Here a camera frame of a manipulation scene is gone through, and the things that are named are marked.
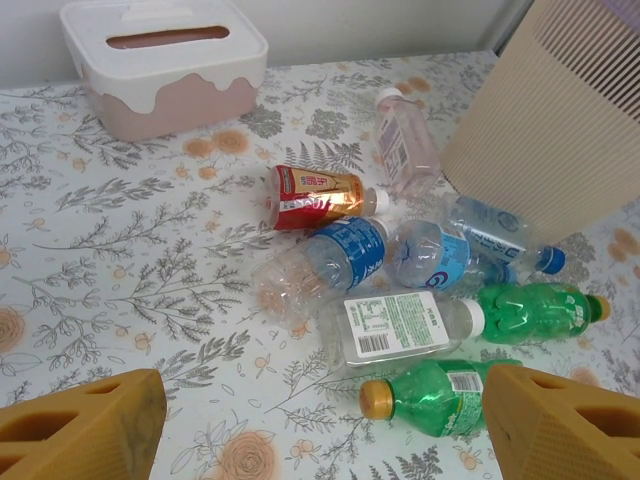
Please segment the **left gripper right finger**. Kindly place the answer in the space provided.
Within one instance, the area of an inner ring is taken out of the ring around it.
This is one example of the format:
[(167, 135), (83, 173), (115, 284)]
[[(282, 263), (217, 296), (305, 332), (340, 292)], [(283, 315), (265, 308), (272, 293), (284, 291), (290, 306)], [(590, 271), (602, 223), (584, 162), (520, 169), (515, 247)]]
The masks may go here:
[(505, 479), (637, 479), (639, 399), (515, 365), (490, 368), (483, 414)]

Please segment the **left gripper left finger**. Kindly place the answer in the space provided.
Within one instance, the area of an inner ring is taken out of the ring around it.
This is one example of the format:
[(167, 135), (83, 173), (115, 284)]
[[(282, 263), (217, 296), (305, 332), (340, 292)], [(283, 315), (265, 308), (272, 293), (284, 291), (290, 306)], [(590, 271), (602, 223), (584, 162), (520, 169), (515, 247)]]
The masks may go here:
[(138, 369), (1, 409), (3, 479), (148, 479), (167, 400)]

